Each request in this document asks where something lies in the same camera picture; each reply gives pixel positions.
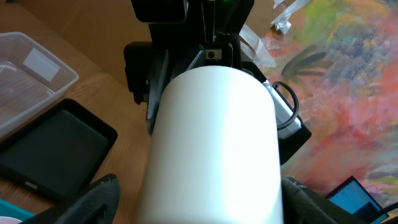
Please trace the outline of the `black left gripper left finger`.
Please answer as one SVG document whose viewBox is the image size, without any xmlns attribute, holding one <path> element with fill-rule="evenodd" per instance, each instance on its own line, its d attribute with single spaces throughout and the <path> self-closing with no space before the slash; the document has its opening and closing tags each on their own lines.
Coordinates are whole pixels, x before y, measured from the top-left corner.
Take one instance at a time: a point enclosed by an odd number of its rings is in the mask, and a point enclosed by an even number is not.
<svg viewBox="0 0 398 224">
<path fill-rule="evenodd" d="M 112 223 L 120 199 L 119 180 L 107 174 L 80 193 L 67 198 L 24 224 L 105 224 Z"/>
</svg>

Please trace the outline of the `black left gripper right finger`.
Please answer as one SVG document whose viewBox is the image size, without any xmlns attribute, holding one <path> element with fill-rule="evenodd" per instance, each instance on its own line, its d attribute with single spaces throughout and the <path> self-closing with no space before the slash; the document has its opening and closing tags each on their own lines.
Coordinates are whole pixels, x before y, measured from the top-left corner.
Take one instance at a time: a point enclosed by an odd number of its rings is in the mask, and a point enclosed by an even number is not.
<svg viewBox="0 0 398 224">
<path fill-rule="evenodd" d="M 282 202 L 285 224 L 364 223 L 292 177 L 282 179 Z"/>
</svg>

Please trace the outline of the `white cup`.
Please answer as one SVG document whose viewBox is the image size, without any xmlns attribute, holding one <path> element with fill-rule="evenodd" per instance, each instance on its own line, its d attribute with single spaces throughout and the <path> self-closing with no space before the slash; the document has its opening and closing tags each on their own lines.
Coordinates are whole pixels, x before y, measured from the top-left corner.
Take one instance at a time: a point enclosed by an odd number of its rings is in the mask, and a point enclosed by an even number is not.
<svg viewBox="0 0 398 224">
<path fill-rule="evenodd" d="M 254 77 L 205 66 L 165 88 L 139 223 L 282 223 L 273 100 Z"/>
</svg>

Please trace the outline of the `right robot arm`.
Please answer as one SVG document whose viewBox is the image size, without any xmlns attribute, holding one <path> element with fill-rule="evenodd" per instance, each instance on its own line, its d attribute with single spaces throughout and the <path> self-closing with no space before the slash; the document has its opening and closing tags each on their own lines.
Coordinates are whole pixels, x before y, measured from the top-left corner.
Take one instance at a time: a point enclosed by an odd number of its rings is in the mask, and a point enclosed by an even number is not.
<svg viewBox="0 0 398 224">
<path fill-rule="evenodd" d="M 152 146 L 138 223 L 358 223 L 280 167 L 310 138 L 258 67 L 241 58 L 252 1 L 133 1 L 151 40 L 124 48 Z"/>
</svg>

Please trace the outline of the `black tray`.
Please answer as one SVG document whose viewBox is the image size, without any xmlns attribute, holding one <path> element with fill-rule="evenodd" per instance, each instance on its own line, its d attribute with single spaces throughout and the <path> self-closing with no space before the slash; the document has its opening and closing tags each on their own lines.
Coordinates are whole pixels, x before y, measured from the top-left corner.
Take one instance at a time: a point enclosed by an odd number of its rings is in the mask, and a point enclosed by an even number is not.
<svg viewBox="0 0 398 224">
<path fill-rule="evenodd" d="M 86 187 L 117 131 L 65 98 L 1 143 L 1 176 L 53 201 Z"/>
</svg>

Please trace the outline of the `teal plastic tray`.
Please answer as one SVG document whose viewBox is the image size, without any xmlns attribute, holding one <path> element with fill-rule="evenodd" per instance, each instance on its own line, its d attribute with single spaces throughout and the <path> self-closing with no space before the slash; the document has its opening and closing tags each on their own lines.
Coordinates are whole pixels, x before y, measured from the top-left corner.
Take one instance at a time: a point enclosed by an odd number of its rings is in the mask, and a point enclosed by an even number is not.
<svg viewBox="0 0 398 224">
<path fill-rule="evenodd" d="M 5 200 L 1 200 L 0 212 L 2 217 L 11 217 L 20 221 L 26 221 L 35 216 L 33 213 L 19 208 Z"/>
</svg>

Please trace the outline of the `clear plastic bin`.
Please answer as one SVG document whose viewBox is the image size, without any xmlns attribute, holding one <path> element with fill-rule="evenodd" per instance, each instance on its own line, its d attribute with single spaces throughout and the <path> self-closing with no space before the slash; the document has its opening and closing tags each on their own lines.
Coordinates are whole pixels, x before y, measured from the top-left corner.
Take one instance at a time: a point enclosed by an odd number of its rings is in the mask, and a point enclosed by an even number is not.
<svg viewBox="0 0 398 224">
<path fill-rule="evenodd" d="M 21 32 L 1 34 L 1 136 L 59 99 L 79 75 Z"/>
</svg>

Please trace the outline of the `colourful floor mat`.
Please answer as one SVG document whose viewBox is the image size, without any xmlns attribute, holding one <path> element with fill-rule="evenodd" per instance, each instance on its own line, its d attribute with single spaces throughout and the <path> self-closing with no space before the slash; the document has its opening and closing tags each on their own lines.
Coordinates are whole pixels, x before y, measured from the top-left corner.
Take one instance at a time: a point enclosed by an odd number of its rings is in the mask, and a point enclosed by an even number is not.
<svg viewBox="0 0 398 224">
<path fill-rule="evenodd" d="M 282 167 L 326 195 L 353 176 L 383 207 L 397 201 L 397 2 L 311 1 L 286 34 L 261 39 L 311 138 Z"/>
</svg>

